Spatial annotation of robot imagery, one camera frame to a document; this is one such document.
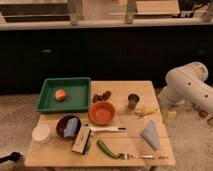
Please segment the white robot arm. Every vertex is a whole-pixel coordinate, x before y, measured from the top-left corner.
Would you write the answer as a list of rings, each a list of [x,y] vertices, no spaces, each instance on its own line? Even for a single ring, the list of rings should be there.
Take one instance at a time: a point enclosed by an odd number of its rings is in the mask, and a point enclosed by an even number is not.
[[[201,62],[192,62],[167,72],[166,86],[158,94],[164,124],[175,116],[174,107],[185,100],[213,114],[213,87],[205,83],[207,78],[208,69]]]

